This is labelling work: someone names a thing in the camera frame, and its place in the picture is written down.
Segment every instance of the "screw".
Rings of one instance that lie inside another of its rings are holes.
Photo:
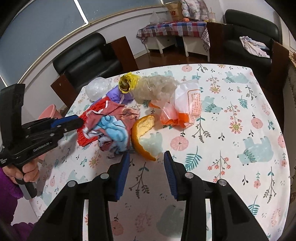
[[[227,185],[227,181],[225,181],[224,179],[220,179],[219,184],[224,187]]]
[[[72,188],[76,185],[76,182],[75,181],[69,181],[68,182],[68,187]]]
[[[100,175],[100,177],[102,178],[102,179],[107,179],[108,177],[109,177],[109,174],[108,173],[102,173],[101,175]]]
[[[185,173],[185,177],[188,178],[188,179],[191,179],[194,177],[193,173],[192,172],[186,172]]]

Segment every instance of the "table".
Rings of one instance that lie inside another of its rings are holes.
[[[190,64],[134,73],[173,75],[180,82],[191,79],[199,82],[202,113],[195,124],[187,129],[156,125],[151,133],[158,133],[163,151],[169,150],[173,159],[185,164],[188,171],[207,181],[226,179],[269,239],[277,240],[289,206],[289,161],[276,117],[251,69]],[[119,78],[113,77],[114,86]],[[80,115],[90,104],[82,88],[68,115]],[[141,117],[153,114],[159,119],[160,110],[150,108],[149,101],[134,101],[129,106],[140,108]],[[73,131],[59,142],[59,147],[48,153],[37,181],[38,196],[30,201],[38,217],[67,181],[90,181],[120,161],[121,157],[108,159],[107,153],[98,150],[96,142],[84,148],[78,146]],[[142,190],[142,185],[147,185],[148,189]],[[180,240],[184,205],[184,202],[176,202],[170,193],[162,158],[152,162],[131,154],[123,196],[109,205],[111,224],[116,227],[113,230],[115,241]],[[84,240],[87,240],[87,213],[85,202]],[[207,238],[211,240],[208,203],[207,224]]]
[[[177,22],[177,23],[161,23],[155,26],[149,26],[138,30],[137,37],[141,38],[147,52],[149,49],[162,49],[175,44],[172,36],[181,36],[184,42],[185,54],[188,52],[199,53],[208,56],[209,61],[209,45],[210,40],[206,29],[206,22]]]

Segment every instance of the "orange fruit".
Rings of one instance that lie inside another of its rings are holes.
[[[153,157],[148,151],[146,151],[141,144],[139,143],[139,139],[143,136],[147,131],[151,130],[155,124],[155,117],[153,115],[147,115],[140,119],[138,119],[132,129],[131,129],[131,142],[133,144],[134,150],[139,153],[144,158],[156,161],[156,158]]]

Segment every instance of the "orange plastic bag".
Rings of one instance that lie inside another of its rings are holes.
[[[151,104],[159,106],[159,103],[151,101]],[[170,103],[159,106],[161,111],[160,121],[162,125],[192,126],[200,117],[202,103],[200,88],[197,80],[189,80],[180,83],[170,98]]]

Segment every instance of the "human hand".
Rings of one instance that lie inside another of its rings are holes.
[[[2,169],[5,175],[8,176],[15,184],[17,184],[15,178],[23,178],[25,182],[36,182],[39,177],[39,169],[37,165],[38,160],[38,158],[35,158],[22,167],[22,171],[25,175],[23,175],[22,172],[14,165],[5,166]]]

